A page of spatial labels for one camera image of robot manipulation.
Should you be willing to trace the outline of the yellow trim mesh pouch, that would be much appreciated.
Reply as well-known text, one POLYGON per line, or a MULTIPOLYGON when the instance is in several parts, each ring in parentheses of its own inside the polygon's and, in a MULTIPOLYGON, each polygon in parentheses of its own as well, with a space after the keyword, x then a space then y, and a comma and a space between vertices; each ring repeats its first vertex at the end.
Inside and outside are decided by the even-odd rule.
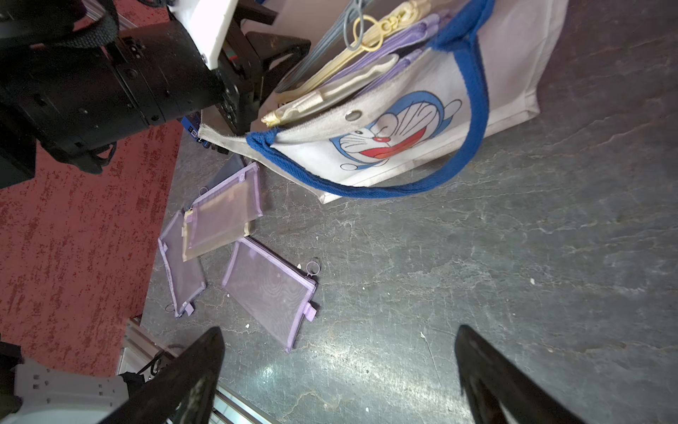
POLYGON ((330 81, 365 54, 425 19, 443 1, 354 1, 314 50, 280 83, 276 101, 287 104, 330 81))

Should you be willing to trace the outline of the purple trim mesh pouch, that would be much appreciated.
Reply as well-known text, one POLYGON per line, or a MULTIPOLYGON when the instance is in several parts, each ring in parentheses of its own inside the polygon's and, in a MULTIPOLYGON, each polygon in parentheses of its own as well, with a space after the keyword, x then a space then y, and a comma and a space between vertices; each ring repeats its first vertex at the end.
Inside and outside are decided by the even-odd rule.
POLYGON ((263 216, 259 170, 251 163, 192 203, 182 228, 184 261, 250 234, 250 222, 263 216))

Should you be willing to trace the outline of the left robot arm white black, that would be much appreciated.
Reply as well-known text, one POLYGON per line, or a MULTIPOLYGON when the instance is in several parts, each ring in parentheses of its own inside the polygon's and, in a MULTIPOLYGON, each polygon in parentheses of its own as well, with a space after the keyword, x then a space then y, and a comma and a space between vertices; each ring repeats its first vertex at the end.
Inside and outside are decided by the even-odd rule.
POLYGON ((99 174, 119 141, 211 106, 246 134, 308 40, 241 30, 254 1, 167 1, 169 20, 124 30, 111 1, 1 4, 1 185, 31 180, 36 152, 99 174))

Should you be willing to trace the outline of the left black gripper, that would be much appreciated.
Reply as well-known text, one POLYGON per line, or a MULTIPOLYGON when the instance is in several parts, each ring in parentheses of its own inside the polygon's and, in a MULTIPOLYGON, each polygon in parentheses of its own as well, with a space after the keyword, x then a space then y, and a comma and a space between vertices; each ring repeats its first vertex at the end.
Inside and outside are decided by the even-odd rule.
POLYGON ((250 131, 261 104, 310 51, 307 39, 242 32, 244 20, 271 25, 276 17, 276 12, 254 1, 239 1, 228 28, 218 61, 224 94, 217 109, 236 136, 250 131))

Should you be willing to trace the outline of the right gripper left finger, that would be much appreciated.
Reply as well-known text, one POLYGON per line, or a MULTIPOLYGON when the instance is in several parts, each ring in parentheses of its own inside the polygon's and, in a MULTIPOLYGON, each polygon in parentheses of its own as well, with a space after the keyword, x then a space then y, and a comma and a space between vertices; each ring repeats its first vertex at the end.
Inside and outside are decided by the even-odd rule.
POLYGON ((103 423, 208 423, 224 361, 222 330, 208 329, 103 423))

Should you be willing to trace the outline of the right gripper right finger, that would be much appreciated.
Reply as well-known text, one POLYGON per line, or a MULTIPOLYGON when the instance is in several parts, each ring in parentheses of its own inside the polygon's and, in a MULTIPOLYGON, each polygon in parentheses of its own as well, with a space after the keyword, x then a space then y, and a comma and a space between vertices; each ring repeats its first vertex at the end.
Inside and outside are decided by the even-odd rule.
POLYGON ((580 423, 582 420, 547 394, 489 342, 463 324, 455 339, 462 393, 476 423, 580 423))

